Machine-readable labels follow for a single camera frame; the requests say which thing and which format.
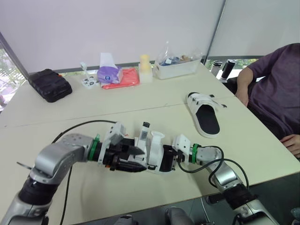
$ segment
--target black insole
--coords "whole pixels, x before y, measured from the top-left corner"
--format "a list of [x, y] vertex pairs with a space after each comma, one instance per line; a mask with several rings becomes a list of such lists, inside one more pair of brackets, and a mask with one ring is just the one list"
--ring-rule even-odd
[[202, 105], [196, 113], [201, 129], [210, 135], [220, 132], [214, 109], [210, 105]]

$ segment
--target white slipper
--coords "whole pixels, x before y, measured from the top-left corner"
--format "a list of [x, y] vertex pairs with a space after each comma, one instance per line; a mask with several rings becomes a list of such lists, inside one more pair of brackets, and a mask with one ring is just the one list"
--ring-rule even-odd
[[191, 92], [187, 96], [187, 105], [192, 114], [195, 126], [203, 137], [213, 138], [220, 133], [216, 118], [216, 106], [226, 108], [212, 99], [212, 96]]

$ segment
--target black bag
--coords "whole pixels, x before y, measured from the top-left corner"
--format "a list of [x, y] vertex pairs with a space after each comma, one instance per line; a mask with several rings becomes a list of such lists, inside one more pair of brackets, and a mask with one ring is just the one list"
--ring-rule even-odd
[[50, 69], [29, 76], [28, 81], [47, 102], [55, 102], [72, 93], [69, 82]]

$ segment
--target red package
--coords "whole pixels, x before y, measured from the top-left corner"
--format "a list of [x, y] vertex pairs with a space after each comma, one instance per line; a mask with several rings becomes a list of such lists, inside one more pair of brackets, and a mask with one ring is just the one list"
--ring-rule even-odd
[[123, 69], [123, 78], [121, 83], [110, 83], [102, 86], [103, 89], [122, 88], [129, 86], [136, 86], [140, 83], [139, 75], [135, 68]]

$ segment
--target white table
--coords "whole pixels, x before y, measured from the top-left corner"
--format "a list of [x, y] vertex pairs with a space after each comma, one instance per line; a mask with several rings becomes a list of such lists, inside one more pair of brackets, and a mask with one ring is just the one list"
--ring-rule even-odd
[[[227, 97], [218, 101], [226, 104], [228, 108], [219, 109], [217, 113], [221, 132], [213, 139], [204, 138], [196, 132], [185, 104], [112, 113], [88, 119], [121, 121], [131, 138], [139, 135], [143, 121], [147, 121], [151, 130], [166, 135], [163, 139], [165, 144], [171, 144], [175, 135], [183, 133], [192, 143], [203, 146], [217, 145], [224, 150], [226, 158], [237, 161], [244, 168], [251, 185], [300, 171], [300, 164], [294, 156], [238, 99]], [[5, 185], [1, 186], [0, 192], [0, 218], [3, 217], [15, 193], [22, 187], [29, 172], [15, 162], [32, 165], [41, 149], [62, 130], [88, 119], [0, 129], [0, 176], [5, 178]], [[110, 126], [94, 123], [78, 127], [73, 132], [92, 137], [99, 133], [104, 137]], [[37, 134], [39, 139], [35, 138], [36, 141], [33, 141], [33, 135]], [[230, 166], [244, 180], [240, 170], [231, 164]], [[65, 185], [66, 179], [54, 196], [49, 210], [50, 225], [59, 223]], [[150, 172], [111, 172], [98, 167], [95, 162], [77, 163], [71, 176], [64, 224], [109, 217], [216, 192], [218, 191], [208, 183], [206, 171], [187, 174], [176, 168], [175, 172], [162, 176]]]
[[113, 90], [100, 87], [88, 90], [81, 85], [83, 78], [67, 76], [73, 93], [55, 103], [46, 102], [26, 82], [1, 113], [0, 129], [179, 105], [193, 91], [214, 94], [216, 98], [233, 96], [202, 64], [195, 75], [153, 79], [153, 83]]

